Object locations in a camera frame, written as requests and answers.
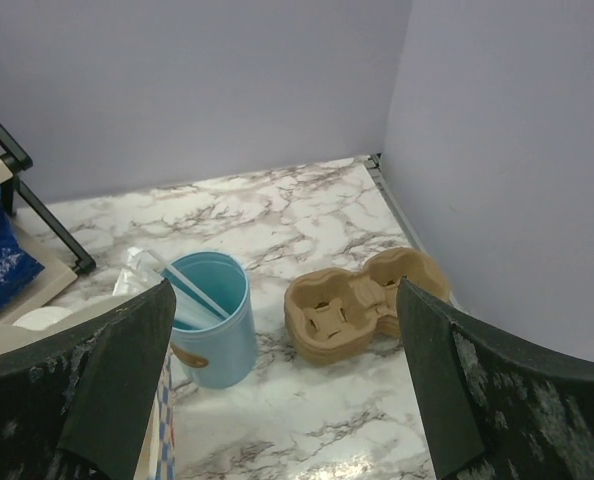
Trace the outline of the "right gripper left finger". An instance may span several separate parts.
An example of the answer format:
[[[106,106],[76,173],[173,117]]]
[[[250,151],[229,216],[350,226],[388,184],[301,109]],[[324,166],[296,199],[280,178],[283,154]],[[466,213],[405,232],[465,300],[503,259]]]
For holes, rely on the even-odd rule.
[[[0,324],[0,479],[131,479],[176,300],[162,281],[44,330]]]

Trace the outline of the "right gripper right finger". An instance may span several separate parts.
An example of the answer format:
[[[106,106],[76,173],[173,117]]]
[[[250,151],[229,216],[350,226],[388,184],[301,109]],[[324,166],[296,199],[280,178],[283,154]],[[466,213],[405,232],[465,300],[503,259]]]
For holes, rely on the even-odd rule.
[[[491,326],[407,279],[397,313],[438,479],[594,479],[594,362]]]

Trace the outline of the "checkered paper bag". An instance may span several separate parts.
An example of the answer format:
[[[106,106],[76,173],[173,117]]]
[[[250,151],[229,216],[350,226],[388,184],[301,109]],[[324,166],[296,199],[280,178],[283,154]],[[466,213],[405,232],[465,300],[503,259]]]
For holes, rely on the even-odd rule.
[[[168,351],[133,479],[173,480],[174,476],[173,390],[171,351]]]

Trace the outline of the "black beige shelf rack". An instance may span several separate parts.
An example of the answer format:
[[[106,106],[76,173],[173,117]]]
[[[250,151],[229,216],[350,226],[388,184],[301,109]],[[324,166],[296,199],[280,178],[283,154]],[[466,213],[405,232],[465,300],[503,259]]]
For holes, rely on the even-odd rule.
[[[43,270],[0,310],[2,324],[11,324],[31,310],[44,306],[77,278],[89,275],[96,269],[93,257],[22,180],[21,174],[32,166],[31,157],[0,122],[0,189],[4,210],[9,216],[15,216],[15,200],[23,200],[71,251],[76,261],[72,266],[66,265],[25,231],[16,219],[12,219],[12,228],[21,248],[42,264]]]

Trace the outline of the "white wrapped straws bundle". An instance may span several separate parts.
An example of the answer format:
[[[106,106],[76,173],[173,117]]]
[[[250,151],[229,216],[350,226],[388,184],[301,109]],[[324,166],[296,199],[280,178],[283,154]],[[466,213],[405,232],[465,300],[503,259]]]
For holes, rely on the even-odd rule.
[[[154,250],[137,247],[122,255],[122,268],[114,285],[113,295],[137,294],[170,280],[175,295],[175,319],[194,329],[208,329],[226,320],[230,314],[201,290],[178,268]]]

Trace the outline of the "stacked brown cup carriers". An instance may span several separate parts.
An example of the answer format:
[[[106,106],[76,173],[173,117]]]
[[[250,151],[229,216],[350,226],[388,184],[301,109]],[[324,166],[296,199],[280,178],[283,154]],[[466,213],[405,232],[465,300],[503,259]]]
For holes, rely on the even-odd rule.
[[[325,366],[365,352],[377,334],[399,338],[402,279],[449,300],[448,279],[438,264],[407,247],[375,254],[357,271],[330,267],[295,279],[284,294],[284,313],[296,353]]]

